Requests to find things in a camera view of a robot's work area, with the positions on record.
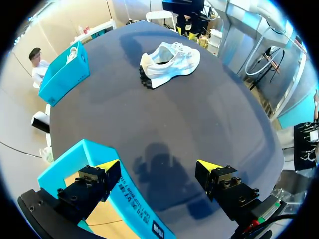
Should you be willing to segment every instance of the shoe sole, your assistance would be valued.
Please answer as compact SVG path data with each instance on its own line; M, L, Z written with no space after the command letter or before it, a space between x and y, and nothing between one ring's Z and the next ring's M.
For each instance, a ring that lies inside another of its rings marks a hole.
M158 77L158 78L154 78L154 79L150 79L149 77L147 77L142 66L140 66L139 71L140 71L140 75L141 75L140 76L141 83L148 89L155 89L155 88L167 83L175 76L190 75L198 67L198 65L199 65L199 62L195 66L193 66L192 68L171 72L170 74L168 74L164 77Z

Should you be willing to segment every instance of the white paper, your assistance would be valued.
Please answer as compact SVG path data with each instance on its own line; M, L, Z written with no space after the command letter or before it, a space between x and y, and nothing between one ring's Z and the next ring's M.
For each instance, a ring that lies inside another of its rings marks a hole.
M310 132L310 141L314 142L318 140L318 130Z

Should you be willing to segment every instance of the black device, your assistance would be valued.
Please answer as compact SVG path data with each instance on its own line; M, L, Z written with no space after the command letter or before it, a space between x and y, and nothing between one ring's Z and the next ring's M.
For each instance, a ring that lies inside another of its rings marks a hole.
M118 160L107 172L87 165L79 171L74 183L57 190L58 199L43 188L38 192L32 189L18 198L18 204L43 239L102 238L77 225L88 218L98 202L106 201L120 177Z
M185 35L185 26L191 23L191 30L194 36L206 32L210 19L201 12L204 9L205 0L163 0L163 9L178 14L177 29L180 35ZM185 15L190 16L186 23Z
M238 224L231 238L256 238L260 235L263 235L263 238L270 238L272 235L268 230L270 222L275 221L286 203L273 195L260 201L259 189L250 188L241 178L236 177L236 169L229 165L211 168L210 166L213 164L197 161L195 177L209 199L216 200L229 219Z

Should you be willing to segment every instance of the yellow object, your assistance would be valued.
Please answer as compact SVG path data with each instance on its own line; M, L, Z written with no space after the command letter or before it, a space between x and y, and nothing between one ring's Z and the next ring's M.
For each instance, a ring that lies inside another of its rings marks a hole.
M194 39L196 36L198 35L198 33L194 34L194 33L189 33L189 39L192 40Z
M103 164L100 164L96 167L99 167L99 168L102 168L105 170L105 172L107 172L116 162L118 162L119 160L116 159L116 160L113 160L111 162L108 162L108 163L103 163Z
M199 162L201 165L203 165L209 172L211 172L212 170L214 170L216 168L223 168L223 166L219 166L219 165L213 164L213 163L208 163L208 162L205 162L203 160L198 160L197 162Z
M181 27L177 27L179 34L181 35Z

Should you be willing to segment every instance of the small box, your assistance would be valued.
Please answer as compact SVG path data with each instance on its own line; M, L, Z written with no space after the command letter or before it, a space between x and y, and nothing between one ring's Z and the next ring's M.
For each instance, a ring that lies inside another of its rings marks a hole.
M67 56L72 47L77 48L77 56L66 64ZM54 106L89 75L88 56L82 43L78 41L62 52L49 65L38 94L51 106Z

